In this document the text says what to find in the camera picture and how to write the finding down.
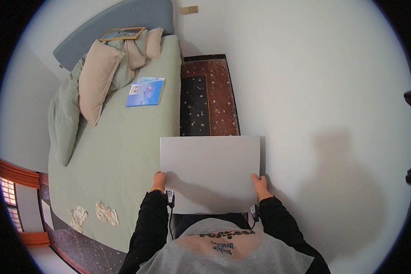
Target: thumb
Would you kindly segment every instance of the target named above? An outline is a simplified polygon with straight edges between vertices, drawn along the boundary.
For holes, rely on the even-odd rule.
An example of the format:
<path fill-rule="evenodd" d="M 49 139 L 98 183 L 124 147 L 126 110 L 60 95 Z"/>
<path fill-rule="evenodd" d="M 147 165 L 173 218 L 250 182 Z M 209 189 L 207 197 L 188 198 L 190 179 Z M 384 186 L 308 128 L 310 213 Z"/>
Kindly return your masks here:
<path fill-rule="evenodd" d="M 258 176 L 255 173 L 251 173 L 251 178 L 253 179 L 253 182 L 258 180 Z"/>

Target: book cover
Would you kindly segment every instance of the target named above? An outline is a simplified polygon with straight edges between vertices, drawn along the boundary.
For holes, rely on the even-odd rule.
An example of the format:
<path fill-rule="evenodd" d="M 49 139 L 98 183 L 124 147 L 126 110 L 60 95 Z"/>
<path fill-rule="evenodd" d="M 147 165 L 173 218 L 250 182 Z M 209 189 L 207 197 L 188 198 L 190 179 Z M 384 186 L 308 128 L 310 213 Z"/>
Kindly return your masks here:
<path fill-rule="evenodd" d="M 137 83 L 142 83 L 142 82 L 150 82 L 150 81 L 158 81 L 158 80 L 163 80 L 164 78 L 158 78 L 158 77 L 139 77 L 137 80 Z"/>
<path fill-rule="evenodd" d="M 133 83 L 131 85 L 128 98 L 126 99 L 126 106 L 137 107 L 158 105 L 160 103 L 160 95 L 161 90 L 163 89 L 163 84 L 164 79 Z"/>

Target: wrist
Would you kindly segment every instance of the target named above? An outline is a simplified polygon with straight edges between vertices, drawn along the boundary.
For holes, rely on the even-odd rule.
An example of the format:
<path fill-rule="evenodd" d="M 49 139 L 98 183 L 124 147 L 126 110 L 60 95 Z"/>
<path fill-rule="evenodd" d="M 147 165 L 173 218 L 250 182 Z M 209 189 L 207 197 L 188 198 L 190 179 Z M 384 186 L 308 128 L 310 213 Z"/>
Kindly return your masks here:
<path fill-rule="evenodd" d="M 257 198 L 258 198 L 259 202 L 266 199 L 266 198 L 271 198 L 271 197 L 273 197 L 273 195 L 271 193 L 269 193 L 269 191 L 264 191 L 262 193 L 257 194 Z"/>
<path fill-rule="evenodd" d="M 161 193 L 163 193 L 164 194 L 164 185 L 157 185 L 157 184 L 153 184 L 152 185 L 152 187 L 151 187 L 151 191 L 154 191 L 154 190 L 159 190 L 159 191 L 161 191 Z"/>

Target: white foam board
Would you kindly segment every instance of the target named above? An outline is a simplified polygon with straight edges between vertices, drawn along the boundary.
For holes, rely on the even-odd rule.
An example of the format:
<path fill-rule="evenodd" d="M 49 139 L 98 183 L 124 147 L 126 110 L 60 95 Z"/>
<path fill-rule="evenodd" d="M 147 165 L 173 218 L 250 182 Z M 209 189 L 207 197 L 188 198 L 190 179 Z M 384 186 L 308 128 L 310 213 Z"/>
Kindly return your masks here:
<path fill-rule="evenodd" d="M 259 136 L 162 137 L 160 160 L 176 214 L 242 213 L 257 203 Z"/>
<path fill-rule="evenodd" d="M 44 217 L 44 222 L 51 228 L 53 229 L 53 221 L 52 221 L 52 215 L 50 214 L 50 206 L 41 200 L 41 206 L 42 206 L 42 214 Z"/>

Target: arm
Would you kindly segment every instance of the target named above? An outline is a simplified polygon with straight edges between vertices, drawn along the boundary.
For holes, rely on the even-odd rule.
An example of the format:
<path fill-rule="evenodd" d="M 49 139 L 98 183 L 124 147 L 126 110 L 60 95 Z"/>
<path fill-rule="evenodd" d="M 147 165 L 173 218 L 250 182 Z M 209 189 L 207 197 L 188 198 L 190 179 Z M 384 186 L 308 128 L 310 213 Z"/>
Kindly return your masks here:
<path fill-rule="evenodd" d="M 306 273 L 330 273 L 321 254 L 306 243 L 297 222 L 282 205 L 281 201 L 266 189 L 266 178 L 252 176 L 259 199 L 259 217 L 262 219 L 263 232 L 283 241 L 298 252 L 314 257 Z"/>
<path fill-rule="evenodd" d="M 138 211 L 135 231 L 129 243 L 129 251 L 119 271 L 122 273 L 136 273 L 140 264 L 148 261 L 166 244 L 167 200 L 164 191 L 164 173 L 157 172 L 154 176 L 153 188 L 146 193 Z"/>

